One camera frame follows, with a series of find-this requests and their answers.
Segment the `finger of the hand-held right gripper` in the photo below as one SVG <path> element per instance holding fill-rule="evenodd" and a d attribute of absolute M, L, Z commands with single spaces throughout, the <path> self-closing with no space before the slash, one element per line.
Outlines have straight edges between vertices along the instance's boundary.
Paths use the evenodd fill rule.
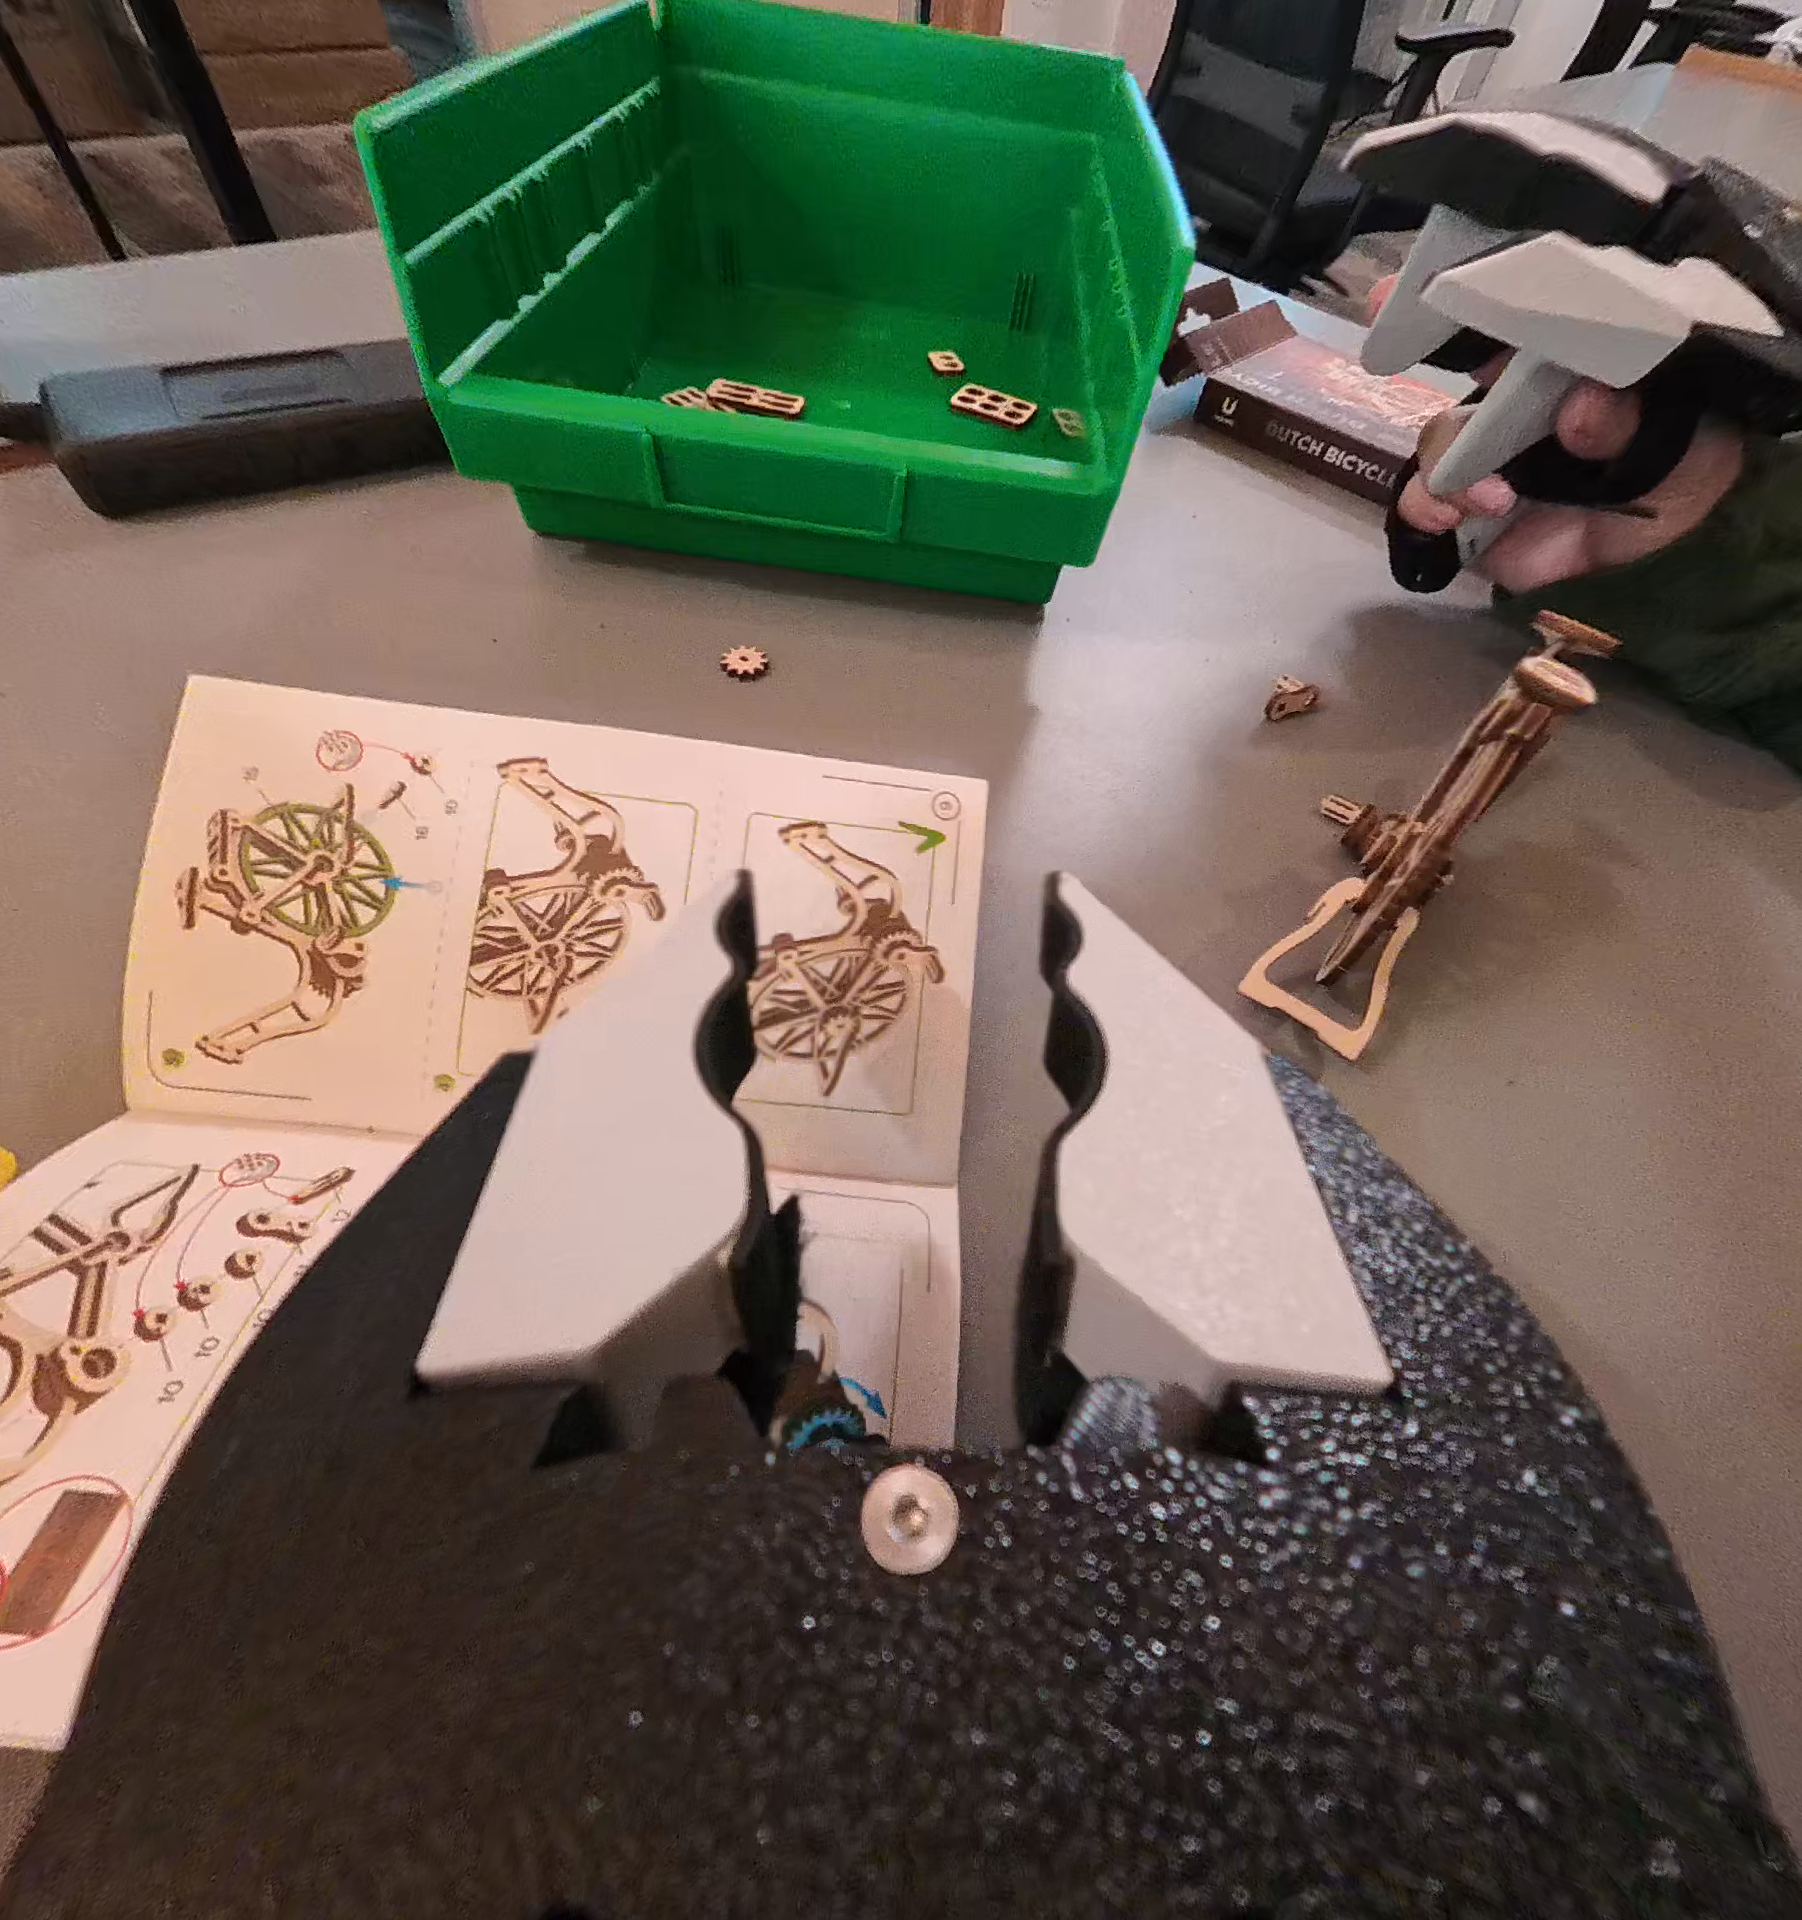
<path fill-rule="evenodd" d="M 1655 264 L 1564 232 L 1517 235 L 1432 208 L 1370 324 L 1362 367 L 1403 372 L 1459 332 L 1629 389 L 1697 332 L 1777 342 L 1782 319 L 1701 254 Z"/>
<path fill-rule="evenodd" d="M 1362 134 L 1343 173 L 1372 191 L 1459 214 L 1648 214 L 1697 164 L 1550 109 L 1450 109 Z"/>

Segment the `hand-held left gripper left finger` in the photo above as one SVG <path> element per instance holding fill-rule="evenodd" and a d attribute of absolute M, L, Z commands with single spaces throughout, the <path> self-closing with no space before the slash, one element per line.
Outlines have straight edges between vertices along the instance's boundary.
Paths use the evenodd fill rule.
<path fill-rule="evenodd" d="M 759 960 L 746 869 L 532 1048 L 414 1374 L 557 1384 L 611 1445 L 713 1378 L 770 1428 L 797 1352 L 804 1210 L 739 1111 Z"/>

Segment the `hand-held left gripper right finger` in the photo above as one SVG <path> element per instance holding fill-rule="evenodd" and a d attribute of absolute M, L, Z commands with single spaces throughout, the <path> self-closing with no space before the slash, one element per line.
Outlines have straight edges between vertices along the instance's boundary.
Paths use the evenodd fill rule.
<path fill-rule="evenodd" d="M 1016 1426 L 1053 1445 L 1132 1380 L 1174 1445 L 1250 1390 L 1379 1395 L 1391 1364 L 1269 1053 L 1074 873 L 1041 880 L 1040 1149 L 1016 1302 Z"/>

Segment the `wooden bicycle frame model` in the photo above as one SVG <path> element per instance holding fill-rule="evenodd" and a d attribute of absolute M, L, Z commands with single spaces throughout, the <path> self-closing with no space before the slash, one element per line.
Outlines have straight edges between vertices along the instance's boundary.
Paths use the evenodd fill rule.
<path fill-rule="evenodd" d="M 1535 612 L 1532 636 L 1535 644 L 1471 717 L 1417 806 L 1379 812 L 1345 795 L 1318 799 L 1318 817 L 1335 825 L 1339 845 L 1354 863 L 1354 877 L 1323 888 L 1307 922 L 1250 960 L 1238 994 L 1298 1023 L 1345 1064 L 1362 1058 L 1377 1036 L 1395 960 L 1428 900 L 1450 884 L 1465 829 L 1509 789 L 1564 717 L 1596 704 L 1596 690 L 1576 662 L 1610 662 L 1621 649 L 1614 635 L 1556 610 Z M 1318 987 L 1335 987 L 1351 973 L 1370 968 L 1370 1005 L 1354 1023 L 1335 1019 L 1274 980 L 1282 960 L 1318 942 L 1328 942 L 1314 973 Z"/>

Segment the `person's right forearm green sleeve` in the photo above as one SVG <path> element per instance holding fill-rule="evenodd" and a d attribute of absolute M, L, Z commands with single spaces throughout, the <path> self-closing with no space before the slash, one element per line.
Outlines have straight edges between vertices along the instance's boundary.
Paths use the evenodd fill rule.
<path fill-rule="evenodd" d="M 1723 505 L 1677 542 L 1525 595 L 1525 626 L 1564 612 L 1610 636 L 1655 691 L 1802 776 L 1802 433 L 1753 439 Z"/>

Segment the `black office chair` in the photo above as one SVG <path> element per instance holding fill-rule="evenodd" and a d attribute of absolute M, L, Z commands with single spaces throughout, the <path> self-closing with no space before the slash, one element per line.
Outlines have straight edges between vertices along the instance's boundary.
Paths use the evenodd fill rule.
<path fill-rule="evenodd" d="M 1362 102 L 1364 4 L 1176 4 L 1150 86 L 1154 125 L 1209 267 L 1289 296 L 1364 232 L 1421 229 L 1424 199 L 1370 189 L 1339 163 L 1339 125 L 1424 118 L 1471 26 L 1391 37 L 1403 79 Z"/>

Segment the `dark puzzle box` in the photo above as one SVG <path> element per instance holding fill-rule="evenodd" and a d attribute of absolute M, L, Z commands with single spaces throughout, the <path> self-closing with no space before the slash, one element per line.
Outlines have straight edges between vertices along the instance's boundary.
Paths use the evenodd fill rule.
<path fill-rule="evenodd" d="M 1229 279 L 1181 300 L 1160 358 L 1168 389 L 1197 387 L 1192 422 L 1250 458 L 1391 505 L 1421 433 L 1459 396 L 1417 378 L 1364 372 L 1358 355 L 1303 334 L 1274 300 Z"/>

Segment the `assembly instruction booklet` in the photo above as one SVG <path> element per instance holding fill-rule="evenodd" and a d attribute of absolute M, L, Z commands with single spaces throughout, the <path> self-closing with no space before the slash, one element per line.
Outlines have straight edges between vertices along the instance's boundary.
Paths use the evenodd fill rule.
<path fill-rule="evenodd" d="M 794 1437 L 943 1448 L 982 824 L 962 776 L 194 677 L 126 1112 L 0 1193 L 0 1746 L 65 1742 L 182 1448 L 311 1264 L 730 869 L 739 1111 L 804 1208 Z"/>

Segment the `green plastic bin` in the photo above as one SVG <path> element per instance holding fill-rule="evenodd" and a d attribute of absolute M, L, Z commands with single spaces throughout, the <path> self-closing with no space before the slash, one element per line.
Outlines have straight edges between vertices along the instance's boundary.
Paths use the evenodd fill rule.
<path fill-rule="evenodd" d="M 450 458 L 535 535 L 1016 605 L 1097 560 L 1197 264 L 1122 60 L 615 4 L 355 138 Z M 952 416 L 933 345 L 1034 425 Z M 713 378 L 808 413 L 661 400 Z"/>

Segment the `black plastic case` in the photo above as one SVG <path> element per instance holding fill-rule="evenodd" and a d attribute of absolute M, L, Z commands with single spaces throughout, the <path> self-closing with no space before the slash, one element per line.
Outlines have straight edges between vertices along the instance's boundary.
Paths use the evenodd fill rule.
<path fill-rule="evenodd" d="M 107 519 L 450 463 L 404 342 L 50 372 L 39 430 Z"/>

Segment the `black metal stand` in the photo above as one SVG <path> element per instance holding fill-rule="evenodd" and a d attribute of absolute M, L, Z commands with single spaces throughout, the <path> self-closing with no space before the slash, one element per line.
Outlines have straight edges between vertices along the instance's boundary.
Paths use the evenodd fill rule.
<path fill-rule="evenodd" d="M 165 96 L 178 131 L 194 153 L 202 180 L 219 214 L 223 235 L 241 248 L 270 245 L 275 223 L 259 195 L 259 184 L 242 163 L 241 134 L 207 79 L 204 54 L 196 51 L 186 14 L 178 4 L 122 4 L 132 24 L 132 37 L 154 66 L 158 89 Z M 13 79 L 25 109 L 31 113 L 63 184 L 69 189 L 74 203 L 82 208 L 94 241 L 102 245 L 107 258 L 126 258 L 122 232 L 113 229 L 92 173 L 82 169 L 69 134 L 55 118 L 39 79 L 31 76 L 14 37 L 0 14 L 0 66 Z"/>

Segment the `brown cardboard box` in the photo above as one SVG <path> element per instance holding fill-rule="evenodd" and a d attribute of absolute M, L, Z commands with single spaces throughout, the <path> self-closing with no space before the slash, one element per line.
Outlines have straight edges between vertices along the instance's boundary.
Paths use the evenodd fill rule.
<path fill-rule="evenodd" d="M 275 241 L 371 223 L 356 109 L 415 69 L 385 4 L 178 4 Z M 122 254 L 215 250 L 231 229 L 130 4 L 0 4 Z M 92 208 L 0 60 L 0 275 L 107 264 Z"/>

